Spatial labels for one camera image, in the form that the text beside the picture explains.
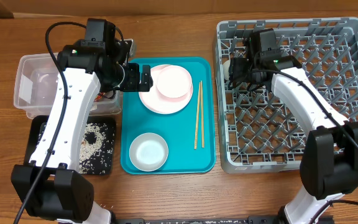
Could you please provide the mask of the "cream ceramic cup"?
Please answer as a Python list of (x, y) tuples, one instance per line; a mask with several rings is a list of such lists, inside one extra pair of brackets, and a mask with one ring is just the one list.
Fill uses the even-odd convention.
[(227, 60), (223, 63), (223, 75), (225, 80), (229, 80), (229, 67), (230, 67), (231, 61)]

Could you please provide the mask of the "small pink bowl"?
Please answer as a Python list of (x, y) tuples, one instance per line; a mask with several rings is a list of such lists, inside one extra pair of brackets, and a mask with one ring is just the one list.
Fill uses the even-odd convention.
[(181, 66), (167, 66), (158, 75), (157, 90), (168, 98), (183, 97), (191, 87), (191, 75), (188, 70)]

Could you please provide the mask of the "large white plate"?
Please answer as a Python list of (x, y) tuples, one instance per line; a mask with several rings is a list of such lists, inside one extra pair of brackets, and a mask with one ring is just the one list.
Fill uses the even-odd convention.
[(154, 81), (149, 92), (140, 92), (139, 98), (146, 108), (159, 114), (172, 114), (182, 110), (191, 100), (193, 95), (193, 81), (189, 92), (180, 98), (168, 98), (157, 90), (157, 79), (161, 70), (169, 64), (157, 65), (151, 68), (151, 76)]

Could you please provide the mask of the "grey bowl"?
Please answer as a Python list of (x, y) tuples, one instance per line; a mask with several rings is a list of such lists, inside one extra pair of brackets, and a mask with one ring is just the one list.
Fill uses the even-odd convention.
[(167, 142), (155, 133), (137, 136), (129, 148), (129, 158), (132, 164), (144, 172), (153, 172), (161, 168), (167, 161), (168, 153)]

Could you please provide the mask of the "rice and food scraps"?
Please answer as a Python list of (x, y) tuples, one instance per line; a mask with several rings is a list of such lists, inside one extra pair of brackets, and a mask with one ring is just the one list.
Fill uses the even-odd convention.
[(80, 174), (106, 175), (112, 168), (115, 120), (93, 118), (64, 120), (49, 118), (29, 162), (55, 171), (59, 167)]

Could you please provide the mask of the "red foil snack wrapper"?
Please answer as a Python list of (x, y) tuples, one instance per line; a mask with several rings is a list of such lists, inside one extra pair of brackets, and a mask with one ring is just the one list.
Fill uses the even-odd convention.
[(105, 95), (105, 93), (98, 93), (96, 95), (96, 98), (94, 99), (94, 102), (98, 102), (98, 101), (101, 101), (102, 99), (105, 99), (107, 98), (107, 96)]

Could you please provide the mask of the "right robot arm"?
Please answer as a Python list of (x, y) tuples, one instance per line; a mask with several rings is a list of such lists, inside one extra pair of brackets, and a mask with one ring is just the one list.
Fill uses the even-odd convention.
[(337, 112), (311, 84), (301, 63), (283, 55), (273, 29), (252, 32), (243, 44), (246, 56), (223, 65), (229, 88), (243, 83), (249, 91), (266, 87), (306, 134), (301, 189), (274, 222), (318, 223), (328, 207), (349, 203), (343, 196), (358, 188), (358, 121), (350, 122)]

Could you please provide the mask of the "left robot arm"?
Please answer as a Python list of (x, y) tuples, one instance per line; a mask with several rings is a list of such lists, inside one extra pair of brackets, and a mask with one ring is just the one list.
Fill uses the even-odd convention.
[(148, 65), (128, 61), (133, 45), (104, 19), (88, 19), (85, 37), (51, 58), (58, 85), (45, 130), (28, 163), (15, 165), (11, 182), (20, 213), (61, 223), (114, 223), (115, 214), (94, 201), (94, 187), (79, 172), (90, 109), (100, 93), (148, 92)]

